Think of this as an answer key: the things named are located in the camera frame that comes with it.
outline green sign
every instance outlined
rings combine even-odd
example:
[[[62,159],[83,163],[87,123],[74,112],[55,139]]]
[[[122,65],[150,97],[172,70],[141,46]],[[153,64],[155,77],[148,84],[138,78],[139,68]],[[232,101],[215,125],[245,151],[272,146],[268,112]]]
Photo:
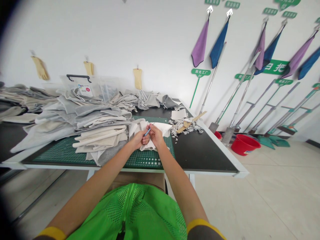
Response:
[[[198,76],[198,78],[201,78],[203,76],[209,76],[211,74],[210,70],[203,70],[203,69],[192,69],[191,70],[192,74],[196,74]]]
[[[277,79],[276,83],[279,85],[279,87],[282,87],[284,85],[290,85],[293,83],[293,80],[287,80],[287,79]]]
[[[265,8],[263,10],[263,13],[264,14],[267,14],[267,15],[276,15],[278,13],[278,10],[277,9],[274,9],[274,8]]]
[[[205,0],[204,3],[218,6],[220,4],[220,0]]]
[[[239,2],[232,2],[232,1],[226,1],[225,7],[238,9],[240,7],[240,3]]]
[[[274,0],[276,3],[280,3],[280,11],[285,10],[289,6],[297,6],[301,0]]]
[[[238,73],[234,76],[235,79],[239,79],[239,81],[241,81],[242,77],[243,77],[244,74],[241,74],[241,73]],[[247,74],[245,77],[244,77],[244,82],[247,81],[247,80],[250,80],[250,77],[251,75]]]
[[[316,88],[315,90],[318,91],[320,89],[320,83],[316,83],[312,87]]]
[[[289,62],[287,61],[271,59],[263,73],[282,75],[288,64]]]
[[[287,18],[295,18],[297,16],[297,13],[285,11],[282,16]]]

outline yellow sleeve cuff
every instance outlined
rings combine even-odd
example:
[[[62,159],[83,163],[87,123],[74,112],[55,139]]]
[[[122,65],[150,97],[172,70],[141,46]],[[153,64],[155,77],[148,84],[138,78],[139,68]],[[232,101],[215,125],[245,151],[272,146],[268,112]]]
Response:
[[[187,234],[189,234],[191,229],[193,229],[194,227],[199,226],[199,225],[207,226],[207,227],[211,228],[212,230],[217,232],[224,240],[227,240],[216,227],[212,226],[210,223],[208,223],[206,220],[203,220],[203,219],[192,220],[192,222],[190,222],[187,226]]]
[[[52,237],[55,240],[65,240],[67,236],[62,232],[59,228],[56,227],[48,227],[44,229],[38,236],[45,235],[48,237]]]

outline white table frame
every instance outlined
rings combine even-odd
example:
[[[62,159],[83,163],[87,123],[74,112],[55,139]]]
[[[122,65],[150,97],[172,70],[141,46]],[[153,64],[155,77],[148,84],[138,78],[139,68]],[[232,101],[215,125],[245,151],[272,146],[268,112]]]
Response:
[[[195,114],[188,108],[186,109],[193,115]],[[211,171],[185,171],[189,175],[190,181],[195,187],[194,174],[206,174],[206,175],[218,175],[218,176],[233,176],[235,178],[245,178],[249,172],[248,170],[239,162],[239,160],[220,142],[220,140],[209,130],[209,128],[204,124],[202,119],[199,119],[197,124],[204,129],[204,131],[210,136],[213,142],[220,148],[220,150],[226,155],[229,161],[237,168],[237,173],[228,172],[211,172]],[[22,160],[37,152],[47,144],[43,144],[37,147],[26,149],[17,155],[9,158],[8,160],[2,162],[0,167],[8,167],[11,169],[28,169],[28,168],[43,168],[43,169],[71,169],[71,170],[87,170],[89,171],[87,180],[94,174],[95,171],[99,170],[98,166],[68,166],[68,165],[48,165],[48,164],[23,164]],[[151,173],[164,173],[164,170],[157,169],[136,169],[136,168],[123,168],[123,172],[151,172]]]

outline red bucket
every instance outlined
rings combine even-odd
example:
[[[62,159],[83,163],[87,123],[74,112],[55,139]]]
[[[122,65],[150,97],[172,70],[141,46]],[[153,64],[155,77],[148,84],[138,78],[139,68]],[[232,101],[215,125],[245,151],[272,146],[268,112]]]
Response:
[[[242,134],[237,134],[236,140],[231,145],[231,149],[241,156],[247,156],[256,148],[261,148],[260,143]]]
[[[219,140],[221,140],[221,138],[222,138],[222,136],[221,136],[221,134],[219,133],[219,132],[215,132],[214,133],[214,135],[219,139]]]

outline tiled floor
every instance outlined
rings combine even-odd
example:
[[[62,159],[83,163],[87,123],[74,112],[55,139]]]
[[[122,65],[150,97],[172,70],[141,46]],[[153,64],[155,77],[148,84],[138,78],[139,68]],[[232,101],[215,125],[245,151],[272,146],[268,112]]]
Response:
[[[209,220],[227,239],[320,239],[320,149],[290,144],[276,150],[262,146],[246,157],[233,153],[250,172],[245,179],[196,175],[196,191]],[[12,218],[61,173],[30,169],[7,183],[2,190]],[[50,189],[18,224],[25,239],[49,223],[86,177],[87,171],[69,170]]]

